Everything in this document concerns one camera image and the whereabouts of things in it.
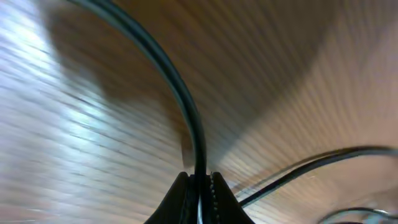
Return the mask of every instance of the wooden floor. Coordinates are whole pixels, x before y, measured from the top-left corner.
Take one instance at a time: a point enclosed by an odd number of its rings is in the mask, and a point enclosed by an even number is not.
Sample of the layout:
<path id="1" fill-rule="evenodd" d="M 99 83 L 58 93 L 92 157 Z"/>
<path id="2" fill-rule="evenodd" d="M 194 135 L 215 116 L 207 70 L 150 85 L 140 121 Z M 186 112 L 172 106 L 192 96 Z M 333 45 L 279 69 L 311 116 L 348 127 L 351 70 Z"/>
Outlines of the wooden floor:
<path id="1" fill-rule="evenodd" d="M 398 1 L 120 0 L 198 105 L 208 171 L 239 200 L 341 147 L 398 147 Z M 155 67 L 62 0 L 0 1 L 0 223 L 143 223 L 181 170 L 187 130 Z M 398 160 L 317 169 L 245 208 L 316 223 L 337 208 L 398 212 Z"/>

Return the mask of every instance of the black plastic object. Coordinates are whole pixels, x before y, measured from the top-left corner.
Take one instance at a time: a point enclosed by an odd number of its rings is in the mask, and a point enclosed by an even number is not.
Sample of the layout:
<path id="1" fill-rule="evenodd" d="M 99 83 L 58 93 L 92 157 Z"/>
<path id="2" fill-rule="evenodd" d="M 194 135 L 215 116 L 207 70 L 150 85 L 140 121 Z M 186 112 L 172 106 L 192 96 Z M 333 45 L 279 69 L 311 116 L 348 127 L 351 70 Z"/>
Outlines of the black plastic object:
<path id="1" fill-rule="evenodd" d="M 186 172 L 181 172 L 175 179 L 157 210 L 145 224 L 184 223 L 188 218 L 190 179 Z"/>
<path id="2" fill-rule="evenodd" d="M 254 224 L 239 205 L 231 189 L 219 172 L 206 176 L 201 217 L 195 203 L 193 175 L 181 172 L 157 210 L 145 224 Z"/>

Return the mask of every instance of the light beige surface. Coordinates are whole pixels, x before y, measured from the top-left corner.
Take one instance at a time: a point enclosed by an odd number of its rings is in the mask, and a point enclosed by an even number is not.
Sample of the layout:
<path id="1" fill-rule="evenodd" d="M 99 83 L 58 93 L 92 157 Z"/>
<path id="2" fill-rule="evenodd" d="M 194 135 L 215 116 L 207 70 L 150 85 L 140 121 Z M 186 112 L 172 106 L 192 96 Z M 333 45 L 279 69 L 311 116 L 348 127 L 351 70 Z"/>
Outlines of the light beige surface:
<path id="1" fill-rule="evenodd" d="M 398 146 L 398 1 L 118 3 L 182 74 L 208 168 L 239 199 L 314 154 Z M 144 222 L 192 171 L 154 66 L 66 1 L 2 0 L 0 28 L 0 223 Z M 351 205 L 398 212 L 397 168 L 388 157 L 340 162 L 246 211 L 256 223 L 315 223 Z"/>

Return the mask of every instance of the black wire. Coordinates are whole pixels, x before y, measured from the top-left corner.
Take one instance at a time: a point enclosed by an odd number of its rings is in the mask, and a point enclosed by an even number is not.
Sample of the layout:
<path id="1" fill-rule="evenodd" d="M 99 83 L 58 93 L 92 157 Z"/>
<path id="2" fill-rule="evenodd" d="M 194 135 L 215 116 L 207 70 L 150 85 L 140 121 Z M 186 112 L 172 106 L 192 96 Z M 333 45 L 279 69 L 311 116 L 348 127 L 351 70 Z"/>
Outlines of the black wire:
<path id="1" fill-rule="evenodd" d="M 314 170 L 316 168 L 319 168 L 321 166 L 325 166 L 334 162 L 350 159 L 357 156 L 367 156 L 367 155 L 398 156 L 398 150 L 389 147 L 380 147 L 380 146 L 361 146 L 349 149 L 342 149 L 340 153 L 332 154 L 330 156 L 317 159 L 315 161 L 309 162 L 308 164 L 302 165 L 294 169 L 293 171 L 279 178 L 275 182 L 265 186 L 263 189 L 257 191 L 256 193 L 240 201 L 239 204 L 243 208 L 247 207 L 248 205 L 257 202 L 261 198 L 265 197 L 266 195 L 269 195 L 273 191 L 289 183 L 290 181 L 296 179 L 297 177 L 300 177 L 301 175 L 310 172 L 311 170 Z"/>
<path id="2" fill-rule="evenodd" d="M 325 217 L 323 217 L 319 221 L 319 223 L 327 224 L 328 222 L 332 221 L 332 219 L 334 219 L 334 218 L 338 218 L 342 215 L 348 215 L 350 213 L 368 213 L 371 215 L 378 215 L 386 220 L 398 220 L 397 216 L 390 215 L 390 214 L 388 214 L 386 212 L 382 212 L 380 210 L 358 207 L 358 208 L 345 208 L 345 209 L 341 209 L 341 210 L 337 210 L 332 213 L 329 213 Z"/>
<path id="3" fill-rule="evenodd" d="M 283 173 L 286 173 L 287 171 L 289 171 L 289 170 L 291 170 L 291 169 L 293 169 L 295 167 L 301 166 L 303 164 L 306 164 L 308 162 L 314 161 L 316 159 L 321 159 L 322 157 L 331 156 L 331 155 L 335 155 L 335 154 L 341 154 L 343 152 L 350 152 L 350 151 L 353 151 L 353 150 L 354 150 L 353 148 L 337 149 L 337 150 L 328 151 L 328 152 L 324 152 L 324 153 L 321 153 L 321 154 L 317 154 L 317 155 L 305 158 L 305 159 L 303 159 L 301 161 L 295 162 L 292 165 L 289 165 L 289 166 L 281 169 L 278 172 L 275 172 L 275 173 L 271 174 L 267 178 L 262 179 L 261 181 L 257 182 L 256 184 L 250 186 L 250 188 L 247 188 L 247 189 L 244 189 L 244 190 L 240 191 L 239 193 L 237 193 L 235 195 L 235 197 L 240 197 L 242 194 L 245 194 L 250 189 L 255 189 L 256 187 L 261 186 L 262 184 L 272 180 L 275 177 L 278 177 L 278 176 L 282 175 Z"/>
<path id="4" fill-rule="evenodd" d="M 206 142 L 199 112 L 192 96 L 181 79 L 178 71 L 154 38 L 133 18 L 111 1 L 105 0 L 69 0 L 95 12 L 106 22 L 119 29 L 134 41 L 145 55 L 156 65 L 169 84 L 181 109 L 191 134 L 195 151 L 195 191 L 197 197 L 203 197 L 206 178 Z"/>

